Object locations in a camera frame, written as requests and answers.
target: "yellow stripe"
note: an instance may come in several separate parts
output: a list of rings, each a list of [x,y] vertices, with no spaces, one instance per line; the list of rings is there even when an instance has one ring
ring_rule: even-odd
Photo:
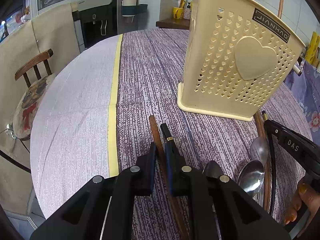
[[[116,141],[116,103],[118,99],[118,78],[119,78],[119,64],[121,51],[122,34],[116,48],[115,64],[113,67],[111,96],[109,104],[108,117],[108,158],[109,158],[109,176],[117,176],[119,174],[117,141]]]

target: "basket base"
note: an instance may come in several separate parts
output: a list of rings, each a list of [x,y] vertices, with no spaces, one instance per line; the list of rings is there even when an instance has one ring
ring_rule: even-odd
[[[202,109],[197,109],[197,108],[186,107],[181,102],[182,91],[183,91],[183,84],[180,82],[178,84],[178,100],[177,100],[177,103],[178,103],[178,107],[181,110],[185,111],[185,112],[196,113],[196,114],[214,115],[214,116],[218,116],[218,117],[237,119],[237,120],[246,121],[246,122],[252,121],[253,116],[248,118],[248,117],[243,117],[243,116],[238,116],[238,115],[233,115],[233,114],[225,114],[225,113],[219,113],[219,112],[214,112],[214,111],[208,111],[208,110],[202,110]]]

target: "wooden chair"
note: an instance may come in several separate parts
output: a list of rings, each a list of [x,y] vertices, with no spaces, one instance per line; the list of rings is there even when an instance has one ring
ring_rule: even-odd
[[[24,80],[27,83],[27,86],[30,87],[31,83],[28,78],[27,71],[33,67],[33,69],[35,70],[37,79],[40,80],[41,76],[40,76],[40,72],[39,72],[38,66],[37,66],[37,64],[39,64],[40,62],[44,63],[44,66],[45,66],[45,69],[47,71],[48,76],[52,75],[52,72],[51,72],[51,69],[50,69],[49,63],[48,63],[48,58],[52,57],[52,55],[53,55],[52,49],[48,49],[48,50],[40,53],[39,55],[33,57],[31,60],[29,60],[27,63],[25,63],[21,68],[19,68],[19,70],[14,75],[14,79],[17,81],[18,78],[23,75]]]
[[[14,79],[16,81],[23,75],[28,86],[28,90],[22,96],[13,117],[13,130],[20,140],[30,139],[32,124],[34,117],[36,116],[36,112],[38,111],[45,92],[48,90],[50,84],[55,78],[55,74],[52,74],[48,63],[48,58],[52,55],[52,49],[48,49],[40,53],[23,65],[14,75]],[[44,63],[48,74],[48,76],[43,78],[41,78],[37,66],[40,62]],[[27,71],[32,67],[38,80],[31,85]]]

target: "yellow mug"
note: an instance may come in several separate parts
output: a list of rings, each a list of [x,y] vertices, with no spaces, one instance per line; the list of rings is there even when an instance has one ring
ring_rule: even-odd
[[[174,7],[173,8],[173,18],[182,19],[183,18],[183,8]]]

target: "striped tablecloth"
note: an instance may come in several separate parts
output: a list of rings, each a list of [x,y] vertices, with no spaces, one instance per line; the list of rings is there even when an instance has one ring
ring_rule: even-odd
[[[39,107],[31,133],[31,171],[40,207],[49,217],[95,175],[115,176],[147,153],[148,117],[166,122],[187,163],[203,169],[217,161],[236,179],[250,161],[258,136],[243,122],[187,113],[177,106],[188,31],[126,33],[81,53],[56,77]],[[311,138],[305,116],[282,85],[263,106],[271,119]],[[274,218],[282,219],[304,170],[276,148]],[[187,221],[187,206],[179,199]],[[180,239],[167,189],[156,166],[151,197],[136,197],[132,239]]]

